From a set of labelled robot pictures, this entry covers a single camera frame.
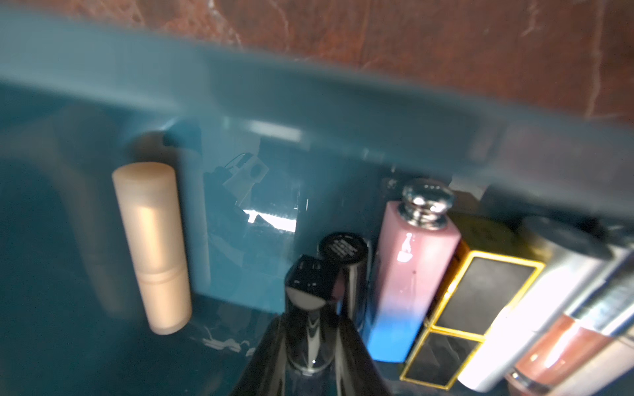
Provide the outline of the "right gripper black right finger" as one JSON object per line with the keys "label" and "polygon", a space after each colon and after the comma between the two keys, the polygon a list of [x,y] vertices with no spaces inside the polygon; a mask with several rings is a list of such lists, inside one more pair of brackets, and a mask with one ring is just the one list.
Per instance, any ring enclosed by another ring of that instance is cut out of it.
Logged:
{"label": "right gripper black right finger", "polygon": [[336,337],[335,381],[339,396],[391,395],[354,323],[343,316]]}

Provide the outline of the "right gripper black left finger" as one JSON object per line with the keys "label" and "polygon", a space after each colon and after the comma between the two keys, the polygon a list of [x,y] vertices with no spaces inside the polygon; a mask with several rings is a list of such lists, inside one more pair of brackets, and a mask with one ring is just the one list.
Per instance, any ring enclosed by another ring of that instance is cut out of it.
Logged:
{"label": "right gripper black left finger", "polygon": [[239,382],[230,395],[285,394],[287,370],[287,315],[278,315],[267,327]]}

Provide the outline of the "blue pink lipstick tube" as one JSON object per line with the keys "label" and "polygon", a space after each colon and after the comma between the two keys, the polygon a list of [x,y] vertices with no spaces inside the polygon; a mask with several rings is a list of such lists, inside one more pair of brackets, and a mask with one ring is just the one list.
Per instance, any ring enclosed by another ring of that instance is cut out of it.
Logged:
{"label": "blue pink lipstick tube", "polygon": [[443,182],[416,178],[386,204],[363,329],[373,360],[407,359],[461,239],[447,216],[454,201]]}

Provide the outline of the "tan lipstick tube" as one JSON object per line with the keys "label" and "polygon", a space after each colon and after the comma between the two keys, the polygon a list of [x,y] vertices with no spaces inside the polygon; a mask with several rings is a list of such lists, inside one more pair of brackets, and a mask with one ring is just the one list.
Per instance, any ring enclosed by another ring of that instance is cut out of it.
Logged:
{"label": "tan lipstick tube", "polygon": [[131,163],[112,181],[150,329],[176,333],[193,314],[176,173],[164,163]]}

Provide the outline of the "teal plastic storage box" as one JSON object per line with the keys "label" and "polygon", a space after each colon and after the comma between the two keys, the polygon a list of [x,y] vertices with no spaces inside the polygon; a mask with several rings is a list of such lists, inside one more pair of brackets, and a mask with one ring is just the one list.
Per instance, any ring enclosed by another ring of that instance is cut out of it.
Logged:
{"label": "teal plastic storage box", "polygon": [[[149,326],[112,173],[177,178],[193,314]],[[1,392],[230,395],[285,278],[348,231],[376,252],[417,177],[513,224],[633,217],[633,129],[340,68],[1,8]]]}

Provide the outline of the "silver lipstick tube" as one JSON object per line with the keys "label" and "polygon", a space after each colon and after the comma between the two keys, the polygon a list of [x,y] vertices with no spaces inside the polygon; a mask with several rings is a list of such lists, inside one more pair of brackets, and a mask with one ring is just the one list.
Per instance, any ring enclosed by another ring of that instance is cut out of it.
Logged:
{"label": "silver lipstick tube", "polygon": [[518,234],[545,267],[521,300],[493,323],[457,377],[476,392],[491,391],[613,260],[607,244],[554,219],[528,216]]}

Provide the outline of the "rose lipstick tube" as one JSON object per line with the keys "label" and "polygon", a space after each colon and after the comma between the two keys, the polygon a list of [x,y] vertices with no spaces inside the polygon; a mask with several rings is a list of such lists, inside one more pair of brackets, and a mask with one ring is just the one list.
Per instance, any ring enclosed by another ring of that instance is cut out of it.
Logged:
{"label": "rose lipstick tube", "polygon": [[633,256],[515,364],[506,379],[512,395],[545,395],[633,325]]}

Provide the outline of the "light pink lipstick tube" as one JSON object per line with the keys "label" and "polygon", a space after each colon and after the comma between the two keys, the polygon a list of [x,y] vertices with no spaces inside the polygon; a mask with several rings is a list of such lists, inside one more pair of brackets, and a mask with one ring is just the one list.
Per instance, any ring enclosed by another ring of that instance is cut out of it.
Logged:
{"label": "light pink lipstick tube", "polygon": [[551,396],[594,395],[633,368],[633,328],[552,389]]}

